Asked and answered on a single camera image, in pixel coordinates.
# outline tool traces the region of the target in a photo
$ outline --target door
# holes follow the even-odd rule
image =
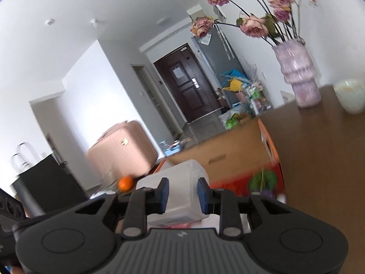
[[[220,108],[213,88],[188,45],[154,64],[188,122]]]

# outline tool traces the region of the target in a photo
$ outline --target pink suitcase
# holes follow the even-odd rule
[[[155,165],[157,151],[138,121],[125,121],[107,130],[87,157],[102,175],[140,177]]]

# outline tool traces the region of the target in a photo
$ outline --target ceiling light fixture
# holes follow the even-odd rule
[[[96,18],[93,18],[90,23],[93,25],[94,28],[98,28],[99,27],[99,24],[97,23],[97,19]]]
[[[162,24],[164,24],[165,22],[167,22],[169,19],[167,18],[167,17],[163,17],[162,19],[160,19],[160,20],[158,20],[157,22],[156,22],[156,25],[162,25]]]
[[[48,21],[46,21],[46,25],[50,26],[54,24],[54,19],[50,19]]]

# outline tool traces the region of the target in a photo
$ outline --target tile floor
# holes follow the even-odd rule
[[[219,117],[221,111],[214,112],[201,119],[193,121],[184,127],[184,132],[180,139],[191,137],[192,140],[185,145],[185,148],[192,147],[211,137],[221,134],[226,131]]]

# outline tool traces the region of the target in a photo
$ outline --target wall socket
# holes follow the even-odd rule
[[[285,104],[288,104],[295,100],[295,96],[291,93],[284,92],[283,90],[281,90],[280,93],[282,94],[282,99]]]

